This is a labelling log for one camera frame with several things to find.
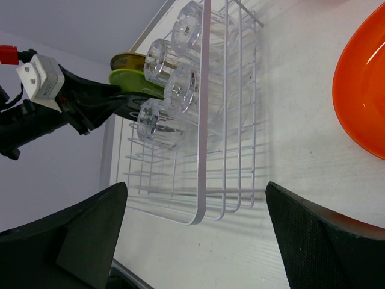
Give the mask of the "orange plate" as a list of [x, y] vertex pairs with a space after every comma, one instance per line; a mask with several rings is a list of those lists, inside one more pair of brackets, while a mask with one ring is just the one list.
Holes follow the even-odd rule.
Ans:
[[333, 106], [344, 131], [384, 158], [384, 5], [359, 26], [337, 63]]

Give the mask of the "black plate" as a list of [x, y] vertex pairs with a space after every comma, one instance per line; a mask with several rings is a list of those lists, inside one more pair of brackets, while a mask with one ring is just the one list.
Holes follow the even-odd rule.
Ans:
[[116, 97], [121, 103], [121, 106], [115, 110], [114, 114], [134, 122], [137, 121], [143, 103], [151, 98], [159, 100], [164, 99], [161, 95], [151, 95], [143, 92], [124, 92], [116, 95]]

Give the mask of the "green plate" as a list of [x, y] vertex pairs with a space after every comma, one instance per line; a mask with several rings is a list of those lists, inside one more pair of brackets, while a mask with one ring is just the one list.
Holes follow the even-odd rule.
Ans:
[[110, 73], [109, 83], [119, 86], [123, 92], [140, 92], [154, 98], [164, 98], [164, 88], [147, 81], [144, 73], [135, 69], [117, 69]]

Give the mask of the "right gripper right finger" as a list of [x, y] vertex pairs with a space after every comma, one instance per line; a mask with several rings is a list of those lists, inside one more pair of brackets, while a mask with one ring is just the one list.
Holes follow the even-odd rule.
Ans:
[[265, 196], [291, 288], [384, 288], [384, 228], [274, 182]]

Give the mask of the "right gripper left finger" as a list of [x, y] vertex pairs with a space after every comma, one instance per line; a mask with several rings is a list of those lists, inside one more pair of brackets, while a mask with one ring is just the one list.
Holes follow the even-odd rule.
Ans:
[[105, 288], [127, 197], [119, 182], [1, 232], [1, 288]]

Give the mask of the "olive brown plate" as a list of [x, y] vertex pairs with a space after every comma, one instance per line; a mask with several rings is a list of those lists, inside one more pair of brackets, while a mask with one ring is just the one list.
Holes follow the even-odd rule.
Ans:
[[122, 52], [112, 57], [110, 68], [112, 71], [117, 69], [134, 69], [143, 71], [146, 56], [135, 52]]

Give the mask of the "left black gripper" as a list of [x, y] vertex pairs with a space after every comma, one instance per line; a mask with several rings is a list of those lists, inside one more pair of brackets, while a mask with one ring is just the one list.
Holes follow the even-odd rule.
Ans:
[[132, 93], [117, 85], [81, 78], [62, 65], [64, 84], [58, 93], [62, 112], [22, 99], [13, 100], [1, 89], [1, 155], [18, 160], [19, 148], [70, 124], [81, 135], [100, 127], [118, 109], [128, 104]]

